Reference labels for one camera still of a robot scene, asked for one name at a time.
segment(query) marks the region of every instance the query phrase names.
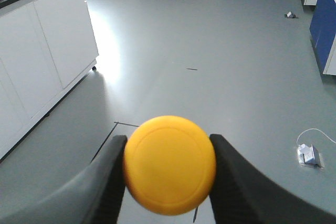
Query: power outlet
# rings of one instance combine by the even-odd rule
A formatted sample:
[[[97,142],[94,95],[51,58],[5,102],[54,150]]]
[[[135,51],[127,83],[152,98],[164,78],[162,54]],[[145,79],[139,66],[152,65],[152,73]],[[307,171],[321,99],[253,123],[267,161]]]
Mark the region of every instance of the power outlet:
[[[299,145],[297,152],[299,164],[312,167],[321,167],[319,151],[315,148],[315,146],[311,145],[309,147],[306,144],[301,144]]]

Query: yellow ball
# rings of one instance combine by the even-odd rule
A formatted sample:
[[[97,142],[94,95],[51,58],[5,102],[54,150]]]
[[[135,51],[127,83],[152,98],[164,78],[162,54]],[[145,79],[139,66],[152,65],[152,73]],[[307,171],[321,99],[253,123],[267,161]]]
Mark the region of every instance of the yellow ball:
[[[159,116],[132,134],[123,166],[125,183],[136,201],[157,214],[179,215],[209,194],[216,157],[209,137],[195,123]]]

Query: white cabinet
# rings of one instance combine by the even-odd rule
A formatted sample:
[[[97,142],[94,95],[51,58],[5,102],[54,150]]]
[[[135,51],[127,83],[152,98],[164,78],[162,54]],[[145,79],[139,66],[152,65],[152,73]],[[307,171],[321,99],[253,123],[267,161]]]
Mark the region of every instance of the white cabinet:
[[[17,115],[6,91],[0,82],[0,148],[8,148],[12,142],[11,138],[22,128],[22,122]]]
[[[1,11],[0,158],[98,56],[85,0],[22,0]]]
[[[85,0],[37,0],[34,6],[66,87],[98,55],[87,4]]]
[[[23,6],[1,17],[0,27],[6,31],[0,39],[0,59],[32,118],[60,89],[47,66],[28,8]]]

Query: floor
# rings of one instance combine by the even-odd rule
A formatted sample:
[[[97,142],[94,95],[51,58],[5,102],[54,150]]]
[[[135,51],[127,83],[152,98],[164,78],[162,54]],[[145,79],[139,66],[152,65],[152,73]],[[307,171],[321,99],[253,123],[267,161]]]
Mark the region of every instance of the floor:
[[[0,216],[77,174],[116,123],[113,134],[130,136],[135,126],[164,114],[224,135],[278,184],[336,211],[336,146],[307,133],[302,141],[316,144],[325,168],[302,168],[296,158],[303,130],[317,127],[336,136],[336,82],[319,73],[310,43],[311,9],[302,8],[300,0],[87,3],[100,54],[97,71],[3,161],[6,204]],[[299,18],[285,19],[289,11]],[[192,223],[192,218],[193,212],[152,214],[126,193],[119,223]],[[214,223],[208,199],[196,223]]]

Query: cable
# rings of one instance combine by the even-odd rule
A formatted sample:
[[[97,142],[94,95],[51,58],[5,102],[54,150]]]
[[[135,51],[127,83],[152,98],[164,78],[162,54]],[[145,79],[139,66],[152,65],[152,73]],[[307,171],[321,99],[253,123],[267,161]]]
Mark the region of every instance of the cable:
[[[319,129],[317,129],[317,128],[310,128],[310,129],[307,129],[307,130],[301,132],[301,134],[300,134],[300,135],[298,136],[298,138],[296,139],[296,144],[299,146],[298,142],[299,142],[300,136],[301,136],[303,133],[305,133],[305,132],[307,132],[307,131],[312,131],[312,130],[316,130],[316,131],[321,132],[321,133],[322,133],[323,135],[325,135],[330,141],[332,141],[334,144],[336,144],[336,142],[335,142],[333,139],[331,139],[330,137],[328,137],[323,131],[321,131],[321,130],[319,130]]]

